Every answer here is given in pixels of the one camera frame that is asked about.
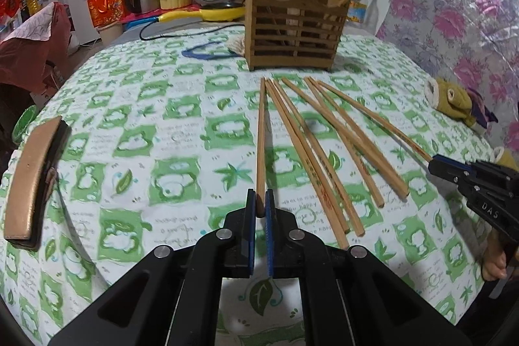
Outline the person's right hand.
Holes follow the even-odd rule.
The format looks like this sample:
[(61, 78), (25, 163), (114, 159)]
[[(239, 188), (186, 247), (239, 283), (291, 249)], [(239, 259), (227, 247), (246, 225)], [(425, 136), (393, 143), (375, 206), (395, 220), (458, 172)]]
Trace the person's right hand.
[(504, 279), (507, 276), (506, 254), (499, 234), (494, 230), (487, 236), (487, 248), (482, 259), (481, 275), (487, 282)]

